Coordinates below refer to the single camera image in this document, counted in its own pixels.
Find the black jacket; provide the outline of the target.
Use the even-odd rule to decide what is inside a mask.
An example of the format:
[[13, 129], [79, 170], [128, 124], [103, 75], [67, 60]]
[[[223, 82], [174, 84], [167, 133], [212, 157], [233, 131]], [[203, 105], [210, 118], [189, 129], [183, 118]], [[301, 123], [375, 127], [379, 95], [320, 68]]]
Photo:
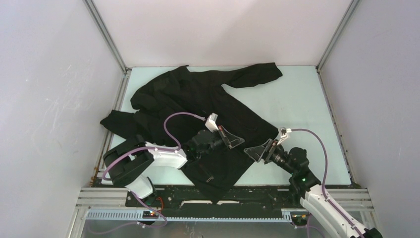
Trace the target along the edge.
[[101, 125], [124, 139], [139, 134], [148, 142], [173, 147], [205, 128], [199, 117], [217, 114], [217, 123], [245, 142], [188, 163], [182, 170], [205, 197], [217, 202], [253, 164], [244, 149], [278, 135], [275, 126], [228, 94], [223, 86], [254, 87], [281, 76], [273, 62], [231, 71], [191, 72], [181, 66], [139, 88], [130, 100], [133, 113], [111, 111]]

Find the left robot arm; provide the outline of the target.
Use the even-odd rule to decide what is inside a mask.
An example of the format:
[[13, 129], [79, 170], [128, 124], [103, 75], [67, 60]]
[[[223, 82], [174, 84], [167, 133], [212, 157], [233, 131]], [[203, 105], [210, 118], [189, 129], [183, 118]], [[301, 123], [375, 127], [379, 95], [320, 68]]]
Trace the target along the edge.
[[152, 180], [144, 176], [150, 167], [183, 168], [215, 152], [225, 152], [244, 143], [244, 139], [228, 132], [223, 126], [214, 130], [200, 130], [181, 148], [149, 143], [140, 135], [125, 140], [106, 152], [106, 169], [102, 179], [114, 186], [127, 188], [144, 206], [152, 206], [157, 199]]

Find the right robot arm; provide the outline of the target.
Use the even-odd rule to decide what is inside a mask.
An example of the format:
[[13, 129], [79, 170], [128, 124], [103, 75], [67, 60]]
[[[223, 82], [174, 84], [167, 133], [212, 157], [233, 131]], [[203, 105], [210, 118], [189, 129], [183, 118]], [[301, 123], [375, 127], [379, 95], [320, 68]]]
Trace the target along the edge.
[[333, 238], [380, 238], [376, 228], [367, 228], [330, 195], [321, 181], [309, 168], [305, 149], [294, 147], [285, 151], [277, 140], [269, 139], [264, 144], [249, 147], [244, 152], [256, 162], [275, 163], [288, 172], [288, 201], [294, 207], [304, 207], [318, 220]]

